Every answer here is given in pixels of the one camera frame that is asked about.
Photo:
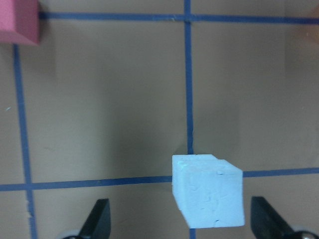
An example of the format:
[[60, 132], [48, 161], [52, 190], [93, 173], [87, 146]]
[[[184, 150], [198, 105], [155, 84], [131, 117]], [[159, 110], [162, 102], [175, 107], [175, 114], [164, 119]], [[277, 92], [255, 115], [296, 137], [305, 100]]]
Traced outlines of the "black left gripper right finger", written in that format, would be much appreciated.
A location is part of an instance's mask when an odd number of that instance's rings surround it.
[[278, 212], [261, 196], [251, 199], [250, 227], [256, 239], [300, 239]]

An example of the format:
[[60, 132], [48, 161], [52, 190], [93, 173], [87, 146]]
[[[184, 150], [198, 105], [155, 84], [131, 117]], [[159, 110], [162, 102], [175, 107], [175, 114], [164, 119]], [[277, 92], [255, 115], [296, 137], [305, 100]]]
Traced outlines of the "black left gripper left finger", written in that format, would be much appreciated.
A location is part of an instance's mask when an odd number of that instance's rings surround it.
[[78, 237], [81, 239], [108, 239], [111, 234], [111, 211], [109, 199], [96, 201]]

